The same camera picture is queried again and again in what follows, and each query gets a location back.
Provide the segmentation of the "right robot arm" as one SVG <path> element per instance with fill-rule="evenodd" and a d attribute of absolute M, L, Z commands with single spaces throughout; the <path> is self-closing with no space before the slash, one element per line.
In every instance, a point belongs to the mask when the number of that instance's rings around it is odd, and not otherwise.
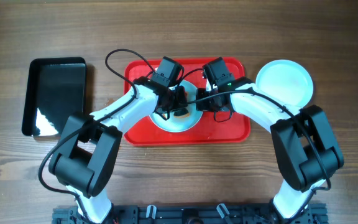
<path fill-rule="evenodd" d="M 198 110 L 242 114 L 266 129 L 283 183 L 270 206 L 273 223 L 302 216 L 313 195 L 329 191 L 330 178 L 344 156 L 322 108 L 309 105 L 314 87 L 308 71 L 291 60 L 264 65 L 256 81 L 235 78 L 219 57 L 203 65 L 207 88 L 198 93 Z"/>

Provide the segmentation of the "green and orange sponge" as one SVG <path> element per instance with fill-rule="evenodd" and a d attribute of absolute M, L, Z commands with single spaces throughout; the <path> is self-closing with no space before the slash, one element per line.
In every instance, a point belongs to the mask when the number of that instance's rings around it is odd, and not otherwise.
<path fill-rule="evenodd" d="M 176 118 L 186 118 L 190 115 L 190 112 L 186 108 L 180 108 L 179 110 L 175 111 L 173 115 Z"/>

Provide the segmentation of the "light blue plate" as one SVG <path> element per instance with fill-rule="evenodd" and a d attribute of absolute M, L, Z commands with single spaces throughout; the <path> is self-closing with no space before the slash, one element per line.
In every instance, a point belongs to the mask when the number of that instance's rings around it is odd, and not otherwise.
<path fill-rule="evenodd" d="M 184 80 L 180 83 L 186 92 L 186 99 L 188 101 L 196 100 L 196 92 L 197 87 L 194 84 Z M 191 129 L 195 126 L 198 121 L 201 119 L 203 112 L 198 111 L 196 109 L 195 104 L 190 104 L 186 107 L 187 114 L 183 114 L 180 116 L 174 115 L 174 112 L 170 113 L 170 118 L 168 120 L 164 120 L 156 113 L 153 113 L 149 116 L 152 122 L 164 131 L 168 131 L 171 133 L 180 133 Z"/>
<path fill-rule="evenodd" d="M 291 60 L 274 60 L 264 65 L 256 76 L 257 87 L 284 103 L 306 106 L 312 99 L 314 85 L 309 72 Z"/>

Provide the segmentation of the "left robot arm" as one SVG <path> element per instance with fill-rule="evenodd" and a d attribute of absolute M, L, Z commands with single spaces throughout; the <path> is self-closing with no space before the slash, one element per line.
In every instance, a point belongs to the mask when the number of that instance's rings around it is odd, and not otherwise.
<path fill-rule="evenodd" d="M 159 109 L 175 109 L 177 94 L 172 87 L 181 72 L 182 65 L 164 57 L 150 75 L 129 82 L 129 91 L 113 104 L 68 118 L 60 140 L 40 167 L 48 167 L 66 187 L 57 189 L 58 193 L 74 196 L 79 220 L 105 223 L 112 219 L 113 204 L 104 188 L 114 170 L 122 136 Z"/>

